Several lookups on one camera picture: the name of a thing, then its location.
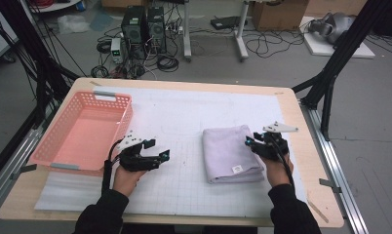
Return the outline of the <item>black frame stand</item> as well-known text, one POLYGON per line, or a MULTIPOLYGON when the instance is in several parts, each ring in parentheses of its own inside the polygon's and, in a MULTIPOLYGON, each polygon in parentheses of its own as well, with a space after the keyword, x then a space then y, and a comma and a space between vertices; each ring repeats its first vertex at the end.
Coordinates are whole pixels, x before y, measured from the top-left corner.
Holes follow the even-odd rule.
POLYGON ((46 108, 52 101, 62 102, 70 90, 68 78, 75 81, 79 75, 63 67, 48 52, 41 37, 30 22, 20 0, 0 0, 0 14, 17 35, 29 55, 22 55, 20 48, 3 28, 0 22, 0 36, 18 56, 28 78, 36 82, 36 107, 33 114, 35 124, 40 125, 46 117, 46 108))
POLYGON ((336 78, 391 5, 392 0, 367 0, 321 72, 293 87, 295 93, 310 89, 300 100, 300 103, 308 109, 316 110, 319 101, 324 100, 320 131, 327 141, 330 141, 329 123, 336 78))

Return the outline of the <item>aluminium rail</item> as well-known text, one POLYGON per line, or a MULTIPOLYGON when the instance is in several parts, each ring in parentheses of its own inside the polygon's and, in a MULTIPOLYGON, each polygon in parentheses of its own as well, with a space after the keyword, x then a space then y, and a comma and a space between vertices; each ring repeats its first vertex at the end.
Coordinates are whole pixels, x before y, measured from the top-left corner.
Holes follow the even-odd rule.
POLYGON ((323 165, 329 175, 329 180, 334 181, 341 187, 342 193, 334 193, 339 201, 342 218, 347 223, 352 234, 369 234, 367 225, 354 199, 351 188, 343 169, 337 159, 336 152, 330 139, 326 139, 321 131, 322 118, 317 110, 309 109, 301 104, 300 109, 304 114, 305 121, 311 132, 316 138, 317 148, 321 151, 323 165))
POLYGON ((0 200, 5 197, 7 191, 16 180, 11 180, 10 175, 19 168, 33 165, 28 164, 31 153, 35 150, 43 135, 42 130, 29 130, 25 136, 17 140, 17 146, 7 151, 9 159, 0 169, 0 200))

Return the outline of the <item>grey headset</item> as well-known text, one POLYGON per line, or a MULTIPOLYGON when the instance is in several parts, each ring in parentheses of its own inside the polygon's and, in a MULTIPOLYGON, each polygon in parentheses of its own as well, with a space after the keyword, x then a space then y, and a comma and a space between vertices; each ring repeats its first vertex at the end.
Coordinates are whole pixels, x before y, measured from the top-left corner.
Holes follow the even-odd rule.
POLYGON ((354 22, 355 18, 344 13, 327 13, 321 19, 314 19, 310 22, 308 31, 317 32, 330 44, 334 44, 341 35, 346 32, 354 22))

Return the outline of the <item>clear plastic bag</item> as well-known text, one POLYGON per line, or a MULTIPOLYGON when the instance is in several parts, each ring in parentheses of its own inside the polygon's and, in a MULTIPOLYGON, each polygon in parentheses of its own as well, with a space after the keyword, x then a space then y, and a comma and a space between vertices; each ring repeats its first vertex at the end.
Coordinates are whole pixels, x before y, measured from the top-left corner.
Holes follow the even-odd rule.
POLYGON ((60 34, 82 33, 90 29, 90 25, 82 16, 67 15, 58 18, 60 34))

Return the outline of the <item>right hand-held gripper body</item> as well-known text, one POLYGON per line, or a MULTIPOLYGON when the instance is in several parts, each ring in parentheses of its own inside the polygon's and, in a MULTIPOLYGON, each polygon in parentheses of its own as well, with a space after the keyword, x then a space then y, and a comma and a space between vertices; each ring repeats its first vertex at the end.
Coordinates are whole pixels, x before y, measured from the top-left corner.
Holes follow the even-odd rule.
POLYGON ((264 140, 255 139, 256 145, 252 147, 252 152, 264 159, 281 161, 290 152, 288 142, 282 137, 282 133, 297 132, 298 127, 274 122, 262 129, 264 140))

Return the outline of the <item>person's right hand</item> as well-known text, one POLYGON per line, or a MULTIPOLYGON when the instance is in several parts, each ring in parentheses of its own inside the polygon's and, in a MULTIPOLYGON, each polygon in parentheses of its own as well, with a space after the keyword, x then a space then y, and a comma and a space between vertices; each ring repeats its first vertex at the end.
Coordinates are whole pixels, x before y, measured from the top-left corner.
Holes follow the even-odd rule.
POLYGON ((266 167, 267 179, 272 187, 291 184, 290 177, 288 176, 285 166, 281 162, 276 162, 268 159, 263 159, 266 167))

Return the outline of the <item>grey metal bracket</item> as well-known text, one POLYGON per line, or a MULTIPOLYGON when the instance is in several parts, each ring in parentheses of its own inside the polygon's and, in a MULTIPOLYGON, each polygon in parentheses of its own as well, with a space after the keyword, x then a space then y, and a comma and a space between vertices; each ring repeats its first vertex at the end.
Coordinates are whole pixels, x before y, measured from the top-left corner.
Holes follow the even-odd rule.
POLYGON ((329 187, 333 191, 333 193, 337 193, 337 194, 342 193, 341 187, 337 186, 334 181, 319 178, 319 183, 321 185, 329 187))
POLYGON ((20 177, 21 174, 23 173, 27 173, 27 172, 31 172, 31 171, 35 171, 37 169, 37 165, 33 164, 33 165, 27 165, 24 167, 19 168, 15 173, 12 173, 10 175, 10 179, 11 180, 16 180, 20 177))

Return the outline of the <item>white table leg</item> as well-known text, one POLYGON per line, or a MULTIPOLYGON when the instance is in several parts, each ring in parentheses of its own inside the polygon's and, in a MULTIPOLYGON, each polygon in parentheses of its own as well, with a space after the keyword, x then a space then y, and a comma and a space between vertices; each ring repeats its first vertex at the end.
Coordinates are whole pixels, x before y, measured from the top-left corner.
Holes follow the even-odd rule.
POLYGON ((184 26, 183 26, 183 54, 184 58, 191 62, 191 43, 189 35, 189 0, 183 0, 184 2, 184 26))
POLYGON ((245 27, 245 21, 247 19, 248 9, 249 9, 249 1, 243 0, 238 29, 234 32, 235 42, 240 53, 240 61, 244 61, 249 57, 243 40, 243 32, 245 27))

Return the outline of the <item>black flat device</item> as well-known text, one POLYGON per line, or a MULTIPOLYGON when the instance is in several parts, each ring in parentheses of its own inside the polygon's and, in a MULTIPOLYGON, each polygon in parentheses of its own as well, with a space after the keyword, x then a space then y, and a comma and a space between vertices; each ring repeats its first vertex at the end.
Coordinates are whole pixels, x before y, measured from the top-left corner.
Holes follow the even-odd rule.
POLYGON ((211 26, 216 30, 236 28, 240 25, 239 17, 225 17, 220 19, 212 19, 211 26))

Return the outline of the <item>cardboard box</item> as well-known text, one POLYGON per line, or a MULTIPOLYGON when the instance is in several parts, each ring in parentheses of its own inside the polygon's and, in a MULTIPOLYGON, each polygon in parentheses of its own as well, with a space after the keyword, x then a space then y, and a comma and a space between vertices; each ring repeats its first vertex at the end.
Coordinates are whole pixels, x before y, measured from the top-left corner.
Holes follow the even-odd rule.
POLYGON ((309 0, 274 0, 255 2, 253 25, 258 31, 297 30, 309 0))
POLYGON ((305 15, 323 17, 326 13, 342 12, 357 16, 368 0, 309 0, 305 15))

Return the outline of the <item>lilac printed towel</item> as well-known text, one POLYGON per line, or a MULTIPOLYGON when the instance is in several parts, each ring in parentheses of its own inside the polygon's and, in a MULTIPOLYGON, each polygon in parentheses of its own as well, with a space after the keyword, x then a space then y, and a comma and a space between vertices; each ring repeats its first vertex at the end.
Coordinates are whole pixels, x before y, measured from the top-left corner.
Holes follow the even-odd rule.
POLYGON ((264 168, 245 145, 251 136, 247 125, 206 129, 203 156, 209 183, 243 183, 264 180, 264 168))

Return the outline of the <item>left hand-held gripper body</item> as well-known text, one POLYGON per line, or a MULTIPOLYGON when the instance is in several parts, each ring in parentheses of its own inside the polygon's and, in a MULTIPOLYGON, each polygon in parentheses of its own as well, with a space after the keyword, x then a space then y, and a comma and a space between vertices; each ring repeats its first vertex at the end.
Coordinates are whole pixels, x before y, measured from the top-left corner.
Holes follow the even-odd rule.
POLYGON ((133 131, 126 133, 125 137, 117 146, 119 151, 119 164, 127 171, 151 171, 158 169, 161 162, 158 156, 142 156, 141 150, 144 149, 142 142, 145 139, 137 136, 133 131))

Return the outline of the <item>black computer tower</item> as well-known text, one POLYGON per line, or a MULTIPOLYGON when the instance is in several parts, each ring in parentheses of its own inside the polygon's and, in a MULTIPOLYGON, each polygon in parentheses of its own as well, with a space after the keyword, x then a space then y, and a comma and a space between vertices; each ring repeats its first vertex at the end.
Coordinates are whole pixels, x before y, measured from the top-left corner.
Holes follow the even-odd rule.
POLYGON ((166 53, 164 8, 150 7, 147 12, 147 22, 152 49, 158 54, 166 53))
POLYGON ((131 59, 145 59, 144 44, 149 39, 145 8, 128 6, 121 23, 127 51, 131 59))

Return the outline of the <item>pink plastic basket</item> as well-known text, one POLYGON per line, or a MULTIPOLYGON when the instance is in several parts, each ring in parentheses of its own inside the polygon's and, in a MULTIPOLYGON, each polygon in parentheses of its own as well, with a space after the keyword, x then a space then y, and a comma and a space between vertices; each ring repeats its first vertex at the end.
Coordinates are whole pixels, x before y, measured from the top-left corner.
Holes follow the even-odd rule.
POLYGON ((30 161, 51 171, 101 176, 110 147, 124 137, 132 118, 129 95, 76 92, 48 127, 30 161))

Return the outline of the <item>white power supply unit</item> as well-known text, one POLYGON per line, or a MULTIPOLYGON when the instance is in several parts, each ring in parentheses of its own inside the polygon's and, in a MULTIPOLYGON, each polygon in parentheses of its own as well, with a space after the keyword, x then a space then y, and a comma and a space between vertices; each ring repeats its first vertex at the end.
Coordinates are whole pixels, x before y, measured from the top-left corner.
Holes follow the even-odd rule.
POLYGON ((120 38, 113 38, 111 40, 110 53, 112 55, 112 59, 116 64, 121 64, 124 60, 123 51, 122 51, 122 43, 120 38))

